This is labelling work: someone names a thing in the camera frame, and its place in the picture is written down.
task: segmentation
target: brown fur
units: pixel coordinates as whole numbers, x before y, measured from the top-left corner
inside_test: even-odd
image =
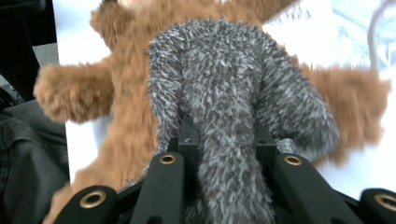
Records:
[[[326,160],[343,164],[351,149],[377,144],[382,136],[380,120],[388,105],[390,82],[377,72],[363,68],[316,68],[303,64],[302,73],[330,106],[340,129],[340,142]]]
[[[264,2],[266,7],[258,8],[263,7],[259,2]],[[213,0],[152,0],[149,6],[139,10],[104,2],[92,14],[92,26],[104,37],[112,54],[94,64],[47,66],[40,70],[35,85],[37,101],[54,120],[84,122],[110,110],[114,116],[98,157],[76,173],[72,185],[66,185],[54,195],[44,222],[52,223],[68,200],[88,186],[120,189],[126,179],[141,176],[151,159],[157,146],[158,125],[147,96],[147,49],[152,37],[170,24],[198,17],[226,17],[229,21],[261,26],[258,12],[265,13],[262,18],[269,18],[290,2],[280,5],[276,0],[233,0],[225,4]]]

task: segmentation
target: gray fur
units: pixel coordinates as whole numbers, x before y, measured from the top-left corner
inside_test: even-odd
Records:
[[[255,118],[275,138],[294,140],[309,160],[331,152],[339,132],[330,109],[290,58],[256,27],[187,21],[149,48],[148,91],[159,148],[178,137],[181,114],[200,130],[203,159],[190,223],[273,223],[271,194],[254,150]]]

